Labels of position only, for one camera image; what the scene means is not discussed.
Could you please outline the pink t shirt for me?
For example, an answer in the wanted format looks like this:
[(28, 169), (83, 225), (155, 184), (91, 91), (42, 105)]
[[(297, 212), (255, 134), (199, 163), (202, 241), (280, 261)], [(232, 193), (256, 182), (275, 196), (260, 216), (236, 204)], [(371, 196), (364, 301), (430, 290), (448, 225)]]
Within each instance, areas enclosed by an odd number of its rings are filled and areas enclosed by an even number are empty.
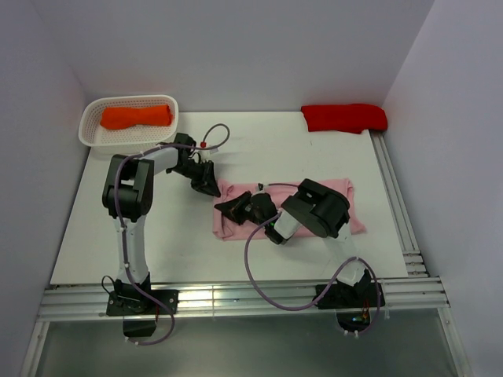
[[(348, 178), (328, 179), (320, 181), (320, 183), (331, 189), (334, 189), (341, 194), (344, 194), (348, 199), (350, 203), (349, 226), (351, 234), (355, 235), (366, 232), (365, 225), (356, 216), (354, 208), (354, 186), (351, 180)], [(255, 194), (258, 191), (258, 185), (258, 183), (234, 184), (223, 179), (219, 180), (218, 187), (220, 189), (221, 196), (219, 198), (214, 198), (214, 205), (236, 199), (239, 195), (247, 191)], [(296, 192), (294, 186), (298, 185), (299, 182), (289, 182), (280, 185), (268, 185), (266, 186), (265, 191), (270, 194), (271, 199), (276, 207), (279, 207), (287, 199), (288, 196), (293, 195)], [(238, 225), (225, 218), (220, 211), (216, 209), (213, 210), (213, 233), (220, 240), (246, 240), (255, 228), (256, 225), (249, 221), (246, 221), (243, 225)]]

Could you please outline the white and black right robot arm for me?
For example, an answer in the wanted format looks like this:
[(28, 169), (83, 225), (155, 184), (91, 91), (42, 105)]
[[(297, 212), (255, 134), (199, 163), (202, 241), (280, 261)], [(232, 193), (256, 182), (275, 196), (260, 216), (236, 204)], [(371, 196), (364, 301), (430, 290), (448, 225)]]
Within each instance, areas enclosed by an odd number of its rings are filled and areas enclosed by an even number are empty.
[[(277, 205), (273, 188), (294, 189), (283, 195)], [(367, 299), (373, 274), (368, 264), (357, 257), (351, 237), (351, 203), (346, 195), (326, 185), (305, 179), (299, 184), (259, 185), (255, 191), (244, 191), (227, 201), (214, 204), (215, 224), (222, 231), (223, 240), (246, 240), (245, 256), (249, 256), (252, 238), (261, 232), (276, 245), (286, 244), (292, 237), (306, 230), (311, 236), (333, 240), (336, 256), (343, 259), (326, 287), (317, 289), (313, 299), (320, 309), (355, 307)]]

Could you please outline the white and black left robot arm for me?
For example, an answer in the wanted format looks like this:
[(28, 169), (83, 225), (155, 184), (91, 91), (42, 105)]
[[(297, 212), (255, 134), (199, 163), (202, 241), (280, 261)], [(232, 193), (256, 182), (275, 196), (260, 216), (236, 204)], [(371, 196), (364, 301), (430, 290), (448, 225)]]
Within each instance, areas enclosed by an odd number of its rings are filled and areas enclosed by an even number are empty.
[(145, 220), (153, 203), (154, 177), (175, 172), (188, 178), (193, 190), (219, 197), (214, 163), (202, 153), (220, 146), (209, 145), (206, 138), (196, 142), (188, 134), (177, 133), (171, 143), (111, 158), (101, 196), (114, 220), (119, 244), (119, 272), (108, 293), (109, 316), (148, 314), (160, 303), (152, 294), (145, 257)]

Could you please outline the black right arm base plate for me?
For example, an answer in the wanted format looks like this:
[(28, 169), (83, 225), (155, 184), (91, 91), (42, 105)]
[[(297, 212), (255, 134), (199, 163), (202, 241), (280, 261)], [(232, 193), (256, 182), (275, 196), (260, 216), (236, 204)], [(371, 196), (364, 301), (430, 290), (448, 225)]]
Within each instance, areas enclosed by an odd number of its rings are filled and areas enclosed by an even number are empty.
[(319, 309), (364, 309), (377, 307), (377, 293), (373, 284), (357, 292), (353, 287), (333, 284), (316, 304)]

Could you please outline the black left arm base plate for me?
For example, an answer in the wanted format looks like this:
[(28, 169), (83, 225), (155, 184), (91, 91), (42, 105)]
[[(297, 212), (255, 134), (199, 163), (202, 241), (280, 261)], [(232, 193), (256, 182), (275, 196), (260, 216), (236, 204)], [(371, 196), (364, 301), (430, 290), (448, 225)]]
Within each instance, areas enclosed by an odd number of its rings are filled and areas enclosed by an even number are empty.
[(168, 313), (175, 314), (177, 312), (177, 290), (154, 290), (148, 291), (148, 294), (158, 302), (163, 303), (167, 309), (136, 290), (122, 293), (121, 295), (113, 291), (108, 298), (106, 315), (109, 317), (121, 317), (155, 314), (167, 315)]

